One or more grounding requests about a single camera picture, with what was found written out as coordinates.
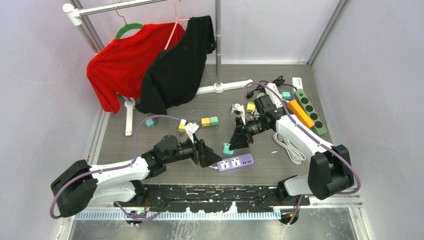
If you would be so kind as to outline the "yellow plug adapter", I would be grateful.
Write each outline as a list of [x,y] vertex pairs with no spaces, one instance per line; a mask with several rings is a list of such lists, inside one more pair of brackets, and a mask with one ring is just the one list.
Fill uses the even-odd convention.
[[253,102],[248,102],[246,105],[246,111],[252,113],[256,109],[256,106]]

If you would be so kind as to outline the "purple power strip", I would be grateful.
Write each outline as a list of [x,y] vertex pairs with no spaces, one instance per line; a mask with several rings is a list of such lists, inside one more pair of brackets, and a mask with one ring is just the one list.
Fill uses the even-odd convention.
[[253,155],[250,153],[233,156],[230,158],[223,159],[217,163],[217,169],[220,172],[234,170],[238,168],[247,167],[255,163]]

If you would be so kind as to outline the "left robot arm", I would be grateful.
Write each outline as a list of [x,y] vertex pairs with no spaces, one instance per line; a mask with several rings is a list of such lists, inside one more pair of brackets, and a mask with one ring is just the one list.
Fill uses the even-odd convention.
[[222,157],[195,136],[180,142],[176,136],[166,135],[153,149],[131,160],[104,165],[78,160],[51,183],[50,216],[72,217],[87,207],[111,203],[141,206],[146,200],[141,181],[164,173],[168,164],[185,160],[206,168]]

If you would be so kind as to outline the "teal plug adapter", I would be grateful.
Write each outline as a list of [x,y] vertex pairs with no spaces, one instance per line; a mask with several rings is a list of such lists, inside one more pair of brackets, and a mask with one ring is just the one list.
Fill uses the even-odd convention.
[[282,99],[287,100],[287,101],[290,101],[292,99],[292,95],[288,91],[282,92],[281,97],[282,97]]

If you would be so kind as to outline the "white power strip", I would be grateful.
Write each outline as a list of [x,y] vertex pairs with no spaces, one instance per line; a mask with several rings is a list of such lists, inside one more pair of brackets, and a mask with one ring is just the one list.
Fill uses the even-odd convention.
[[293,77],[291,79],[291,85],[294,86],[296,90],[303,89],[303,81],[300,77]]
[[267,95],[270,96],[271,101],[273,102],[273,104],[277,107],[277,108],[282,108],[283,107],[283,103],[280,100],[280,93],[279,90],[276,86],[275,83],[267,83],[266,84],[267,88],[265,89],[265,92]]

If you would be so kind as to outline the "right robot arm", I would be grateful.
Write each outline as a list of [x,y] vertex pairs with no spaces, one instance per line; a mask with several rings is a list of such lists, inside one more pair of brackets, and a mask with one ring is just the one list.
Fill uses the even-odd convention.
[[300,195],[313,195],[324,200],[342,194],[354,186],[355,177],[351,169],[348,149],[323,140],[300,120],[289,114],[284,106],[277,107],[269,95],[254,101],[259,117],[247,122],[245,109],[236,103],[230,112],[236,116],[235,130],[229,141],[229,149],[243,149],[254,142],[254,135],[273,130],[287,138],[309,161],[306,175],[295,175],[278,182],[276,195],[283,205],[291,205]]

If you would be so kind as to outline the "green power strip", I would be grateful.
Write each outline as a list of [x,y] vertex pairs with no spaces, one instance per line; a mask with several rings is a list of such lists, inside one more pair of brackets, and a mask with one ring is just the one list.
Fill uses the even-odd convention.
[[313,121],[314,125],[310,128],[317,135],[324,135],[328,132],[321,118],[317,114],[316,108],[313,106],[310,98],[307,96],[303,89],[295,90],[293,93],[294,99],[306,112],[309,118]]

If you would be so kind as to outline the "orange power strip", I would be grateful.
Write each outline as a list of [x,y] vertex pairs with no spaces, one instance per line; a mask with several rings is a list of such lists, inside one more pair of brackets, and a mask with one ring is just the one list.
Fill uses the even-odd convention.
[[315,126],[314,121],[308,116],[308,114],[303,110],[300,104],[296,100],[291,100],[287,103],[287,107],[296,115],[300,122],[305,125],[307,128],[312,128]]

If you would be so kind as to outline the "green adapter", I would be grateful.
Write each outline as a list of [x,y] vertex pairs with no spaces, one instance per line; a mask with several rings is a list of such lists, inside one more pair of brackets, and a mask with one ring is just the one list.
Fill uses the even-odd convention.
[[212,128],[218,128],[220,125],[219,118],[217,116],[210,117],[209,122]]

